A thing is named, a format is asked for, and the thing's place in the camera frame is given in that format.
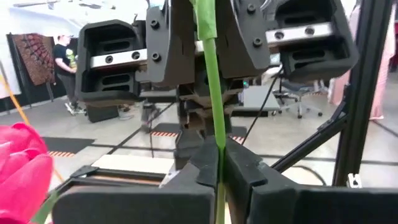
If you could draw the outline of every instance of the pink tulip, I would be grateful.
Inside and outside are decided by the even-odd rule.
[[[0,126],[0,224],[26,224],[49,190],[53,161],[37,132]]]

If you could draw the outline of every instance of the metal stand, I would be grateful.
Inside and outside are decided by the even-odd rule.
[[[393,0],[366,0],[361,5],[356,44],[360,58],[349,78],[349,118],[340,135],[333,185],[345,186],[348,174],[358,174],[368,131],[374,91]]]

